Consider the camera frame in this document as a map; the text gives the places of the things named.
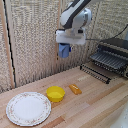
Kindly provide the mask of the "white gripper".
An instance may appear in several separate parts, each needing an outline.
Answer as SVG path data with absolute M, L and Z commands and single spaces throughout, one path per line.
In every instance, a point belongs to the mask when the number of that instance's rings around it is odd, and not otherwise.
M 66 44 L 77 44 L 84 45 L 86 43 L 86 35 L 85 34 L 67 34 L 63 30 L 56 31 L 56 42 L 57 43 L 66 43 Z

